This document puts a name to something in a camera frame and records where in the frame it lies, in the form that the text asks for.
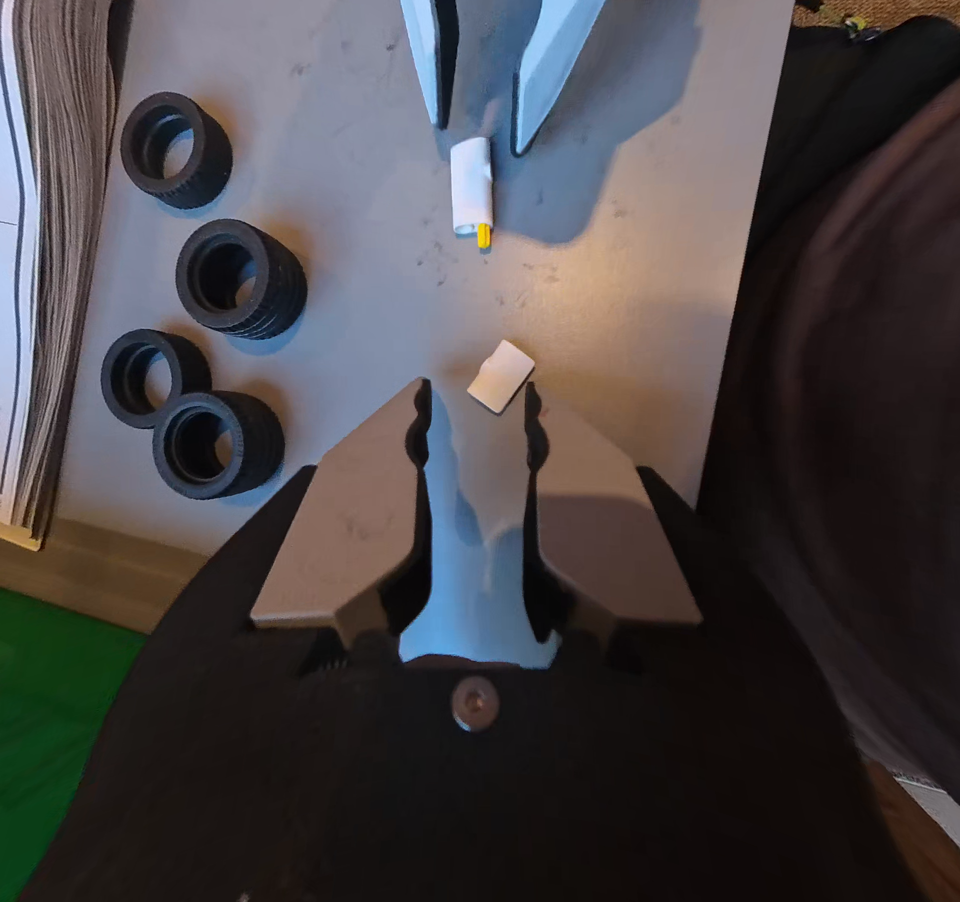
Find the green box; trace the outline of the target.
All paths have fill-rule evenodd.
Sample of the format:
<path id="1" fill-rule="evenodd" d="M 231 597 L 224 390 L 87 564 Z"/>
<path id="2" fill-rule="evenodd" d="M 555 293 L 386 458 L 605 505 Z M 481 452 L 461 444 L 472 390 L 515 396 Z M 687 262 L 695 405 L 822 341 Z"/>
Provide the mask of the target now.
<path id="1" fill-rule="evenodd" d="M 1 591 L 1 899 L 18 899 L 74 798 L 146 636 Z"/>

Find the grey desk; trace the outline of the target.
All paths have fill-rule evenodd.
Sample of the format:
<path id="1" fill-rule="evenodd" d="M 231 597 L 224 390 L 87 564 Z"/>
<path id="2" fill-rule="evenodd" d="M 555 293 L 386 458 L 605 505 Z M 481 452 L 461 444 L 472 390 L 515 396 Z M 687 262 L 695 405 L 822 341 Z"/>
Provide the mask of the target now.
<path id="1" fill-rule="evenodd" d="M 418 377 L 438 583 L 427 620 L 466 634 L 520 596 L 522 396 L 467 393 L 502 340 L 557 396 L 689 502 L 701 484 L 794 0 L 606 0 L 531 147 L 512 76 L 537 0 L 457 0 L 449 128 L 425 114 L 400 0 L 134 0 L 120 126 L 160 90 L 225 129 L 216 200 L 140 191 L 113 145 L 66 437 L 58 519 L 2 543 L 2 587 L 149 632 L 208 556 L 306 464 Z M 450 149 L 490 139 L 491 247 L 452 227 Z M 294 252 L 302 312 L 268 340 L 207 329 L 176 262 L 214 220 Z M 148 430 L 105 404 L 112 343 L 148 328 L 202 351 L 212 388 L 261 399 L 285 438 L 259 488 L 199 501 L 159 475 Z"/>

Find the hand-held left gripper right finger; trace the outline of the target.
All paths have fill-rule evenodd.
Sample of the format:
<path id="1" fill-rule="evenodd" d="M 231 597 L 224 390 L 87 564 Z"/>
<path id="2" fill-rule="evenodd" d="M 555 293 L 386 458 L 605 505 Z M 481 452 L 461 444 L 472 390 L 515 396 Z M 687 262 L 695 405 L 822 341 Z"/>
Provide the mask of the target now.
<path id="1" fill-rule="evenodd" d="M 642 477 L 619 446 L 569 405 L 524 392 L 529 481 L 524 609 L 534 637 L 622 628 L 694 628 L 702 614 Z"/>

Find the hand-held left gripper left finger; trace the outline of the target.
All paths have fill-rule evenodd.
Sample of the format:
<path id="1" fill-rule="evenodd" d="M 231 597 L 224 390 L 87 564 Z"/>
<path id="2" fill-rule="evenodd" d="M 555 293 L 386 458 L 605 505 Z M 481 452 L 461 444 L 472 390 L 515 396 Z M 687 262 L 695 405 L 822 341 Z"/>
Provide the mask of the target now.
<path id="1" fill-rule="evenodd" d="M 399 636 L 430 592 L 430 381 L 414 379 L 318 462 L 250 620 Z"/>

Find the white instruction booklet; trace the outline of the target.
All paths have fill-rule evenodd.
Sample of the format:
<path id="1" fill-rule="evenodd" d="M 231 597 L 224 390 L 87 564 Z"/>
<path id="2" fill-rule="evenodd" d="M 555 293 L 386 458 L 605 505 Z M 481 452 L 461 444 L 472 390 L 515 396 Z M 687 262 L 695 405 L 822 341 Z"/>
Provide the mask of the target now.
<path id="1" fill-rule="evenodd" d="M 2 540 L 49 530 L 116 118 L 118 0 L 1 0 Z"/>

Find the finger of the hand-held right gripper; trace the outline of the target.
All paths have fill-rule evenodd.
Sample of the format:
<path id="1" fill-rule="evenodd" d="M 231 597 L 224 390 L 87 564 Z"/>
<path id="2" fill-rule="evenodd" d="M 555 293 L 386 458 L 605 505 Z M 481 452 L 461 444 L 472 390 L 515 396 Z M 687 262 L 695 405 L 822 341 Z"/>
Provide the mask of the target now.
<path id="1" fill-rule="evenodd" d="M 459 47 L 456 0 L 400 0 L 414 66 L 431 124 L 450 119 Z"/>
<path id="2" fill-rule="evenodd" d="M 557 103 L 606 0 L 541 0 L 513 76 L 511 150 L 522 156 Z"/>

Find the person's brown shirt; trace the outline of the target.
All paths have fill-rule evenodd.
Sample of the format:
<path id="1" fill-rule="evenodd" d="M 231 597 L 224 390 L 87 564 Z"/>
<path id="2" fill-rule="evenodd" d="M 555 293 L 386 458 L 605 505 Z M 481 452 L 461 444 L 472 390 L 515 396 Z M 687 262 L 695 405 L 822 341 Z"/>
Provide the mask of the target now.
<path id="1" fill-rule="evenodd" d="M 958 801 L 959 86 L 745 266 L 703 470 L 855 739 Z"/>

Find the black toy tyre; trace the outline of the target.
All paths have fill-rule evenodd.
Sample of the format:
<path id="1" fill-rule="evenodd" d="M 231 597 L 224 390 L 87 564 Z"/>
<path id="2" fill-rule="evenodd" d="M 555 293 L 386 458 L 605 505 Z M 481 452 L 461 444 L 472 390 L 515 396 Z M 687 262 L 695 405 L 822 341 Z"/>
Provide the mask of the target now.
<path id="1" fill-rule="evenodd" d="M 161 405 L 154 406 L 146 380 L 151 363 L 162 357 L 171 374 L 171 387 Z M 101 388 L 107 408 L 135 429 L 153 429 L 173 402 L 192 392 L 209 392 L 209 362 L 196 344 L 183 336 L 140 328 L 117 338 L 102 361 Z"/>
<path id="2" fill-rule="evenodd" d="M 187 314 L 201 326 L 248 340 L 276 337 L 306 304 L 306 274 L 294 252 L 251 224 L 221 219 L 184 242 L 174 281 Z"/>
<path id="3" fill-rule="evenodd" d="M 282 424 L 269 405 L 242 392 L 188 392 L 170 401 L 152 429 L 154 466 L 177 494 L 206 501 L 265 484 L 284 458 Z"/>
<path id="4" fill-rule="evenodd" d="M 166 172 L 167 155 L 190 137 L 185 162 Z M 120 154 L 129 180 L 142 192 L 180 210 L 215 200 L 234 164 L 231 141 L 220 123 L 186 95 L 159 92 L 144 98 L 126 117 Z"/>

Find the person's black pants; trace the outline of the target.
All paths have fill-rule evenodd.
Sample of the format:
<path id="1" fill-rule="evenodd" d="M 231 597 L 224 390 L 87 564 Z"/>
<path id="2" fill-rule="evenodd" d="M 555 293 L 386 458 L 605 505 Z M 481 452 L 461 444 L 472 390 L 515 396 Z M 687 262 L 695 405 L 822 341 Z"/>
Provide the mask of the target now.
<path id="1" fill-rule="evenodd" d="M 785 52 L 747 259 L 794 209 L 958 78 L 959 30 L 929 15 L 867 39 L 835 28 L 792 27 Z"/>

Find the white brick connector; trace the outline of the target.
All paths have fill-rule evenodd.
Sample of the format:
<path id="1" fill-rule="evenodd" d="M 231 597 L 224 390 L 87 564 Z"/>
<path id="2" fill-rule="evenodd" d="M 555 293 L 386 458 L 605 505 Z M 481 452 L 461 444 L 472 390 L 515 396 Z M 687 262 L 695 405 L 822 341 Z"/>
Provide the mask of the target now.
<path id="1" fill-rule="evenodd" d="M 487 223 L 494 230 L 494 177 L 491 140 L 474 136 L 451 147 L 450 182 L 451 214 L 454 233 L 459 237 L 474 236 L 478 224 Z"/>
<path id="2" fill-rule="evenodd" d="M 508 340 L 486 358 L 466 391 L 480 406 L 501 416 L 536 367 L 534 359 Z"/>

